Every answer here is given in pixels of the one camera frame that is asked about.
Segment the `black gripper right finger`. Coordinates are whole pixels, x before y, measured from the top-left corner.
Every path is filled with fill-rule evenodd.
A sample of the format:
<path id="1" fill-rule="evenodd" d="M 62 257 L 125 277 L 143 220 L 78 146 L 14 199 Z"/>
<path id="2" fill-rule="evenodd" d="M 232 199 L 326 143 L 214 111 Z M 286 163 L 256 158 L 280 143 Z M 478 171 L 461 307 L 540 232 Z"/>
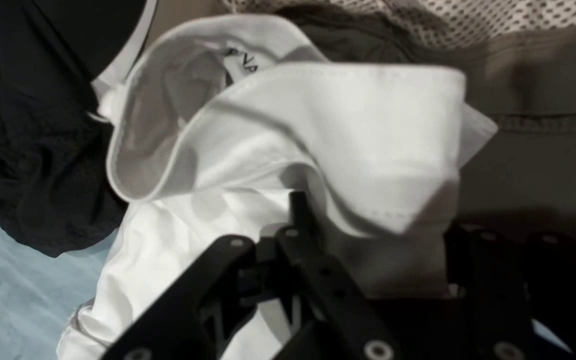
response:
<path id="1" fill-rule="evenodd" d="M 343 266 L 298 228 L 277 232 L 293 286 L 292 337 L 274 360 L 395 360 L 395 342 Z"/>

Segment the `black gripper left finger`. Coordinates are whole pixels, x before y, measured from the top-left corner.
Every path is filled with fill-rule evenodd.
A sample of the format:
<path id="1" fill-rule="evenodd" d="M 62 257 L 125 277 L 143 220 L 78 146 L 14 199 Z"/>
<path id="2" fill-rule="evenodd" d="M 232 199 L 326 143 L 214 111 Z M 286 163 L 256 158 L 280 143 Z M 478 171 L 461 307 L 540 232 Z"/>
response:
<path id="1" fill-rule="evenodd" d="M 254 262 L 245 236 L 214 241 L 101 355 L 101 360 L 218 360 L 254 313 L 238 272 Z"/>

